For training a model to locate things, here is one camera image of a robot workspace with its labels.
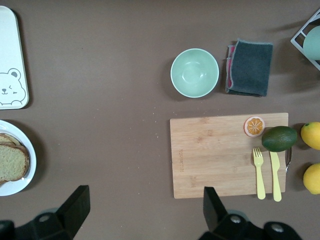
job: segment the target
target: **toy orange slice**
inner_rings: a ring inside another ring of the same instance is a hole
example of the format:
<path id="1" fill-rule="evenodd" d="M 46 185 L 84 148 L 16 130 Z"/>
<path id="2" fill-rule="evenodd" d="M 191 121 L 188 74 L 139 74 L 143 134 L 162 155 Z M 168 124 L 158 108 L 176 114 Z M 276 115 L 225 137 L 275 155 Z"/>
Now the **toy orange slice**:
<path id="1" fill-rule="evenodd" d="M 244 123 L 244 132 L 249 137 L 260 136 L 266 127 L 265 121 L 259 116 L 252 116 Z"/>

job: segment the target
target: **mint green bowl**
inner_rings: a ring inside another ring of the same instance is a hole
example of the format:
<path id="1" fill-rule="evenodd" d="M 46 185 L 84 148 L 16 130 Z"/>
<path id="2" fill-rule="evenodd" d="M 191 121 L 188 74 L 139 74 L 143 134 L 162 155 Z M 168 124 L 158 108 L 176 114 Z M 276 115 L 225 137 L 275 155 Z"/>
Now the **mint green bowl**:
<path id="1" fill-rule="evenodd" d="M 209 52 L 192 48 L 175 58 L 170 74 L 172 84 L 179 93 L 189 98 L 200 98 L 215 88 L 219 67 Z"/>

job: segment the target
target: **bear illustration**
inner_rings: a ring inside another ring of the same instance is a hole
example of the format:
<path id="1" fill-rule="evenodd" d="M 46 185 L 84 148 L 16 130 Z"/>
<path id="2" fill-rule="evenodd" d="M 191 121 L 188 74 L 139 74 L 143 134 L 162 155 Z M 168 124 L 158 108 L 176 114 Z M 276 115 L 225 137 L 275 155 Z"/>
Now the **bear illustration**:
<path id="1" fill-rule="evenodd" d="M 12 105 L 26 97 L 26 91 L 20 82 L 21 73 L 18 69 L 11 68 L 7 73 L 0 72 L 0 104 Z"/>

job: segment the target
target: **bamboo cutting board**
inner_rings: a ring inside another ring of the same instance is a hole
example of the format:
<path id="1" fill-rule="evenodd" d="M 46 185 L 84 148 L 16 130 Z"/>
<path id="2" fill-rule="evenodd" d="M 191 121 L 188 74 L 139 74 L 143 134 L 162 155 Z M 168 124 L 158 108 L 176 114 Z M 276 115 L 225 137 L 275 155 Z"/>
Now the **bamboo cutting board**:
<path id="1" fill-rule="evenodd" d="M 261 135 L 249 137 L 245 121 L 259 116 L 266 128 L 288 126 L 288 113 L 179 118 L 170 120 L 174 198 L 202 198 L 204 187 L 214 187 L 221 196 L 256 195 L 256 168 L 252 148 L 259 147 L 266 193 L 272 193 L 269 152 Z M 286 190 L 286 152 L 278 152 L 278 178 L 281 192 Z"/>

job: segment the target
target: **plastic knife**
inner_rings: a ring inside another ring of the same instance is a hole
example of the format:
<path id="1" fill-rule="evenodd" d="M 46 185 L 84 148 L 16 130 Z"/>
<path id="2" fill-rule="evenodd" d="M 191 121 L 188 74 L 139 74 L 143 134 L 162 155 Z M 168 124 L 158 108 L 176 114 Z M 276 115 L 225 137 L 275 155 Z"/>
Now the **plastic knife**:
<path id="1" fill-rule="evenodd" d="M 280 202 L 282 199 L 279 179 L 278 179 L 278 170 L 280 168 L 280 161 L 279 161 L 278 154 L 276 152 L 271 151 L 270 158 L 271 158 L 272 179 L 273 179 L 273 188 L 272 188 L 273 199 L 276 202 Z"/>

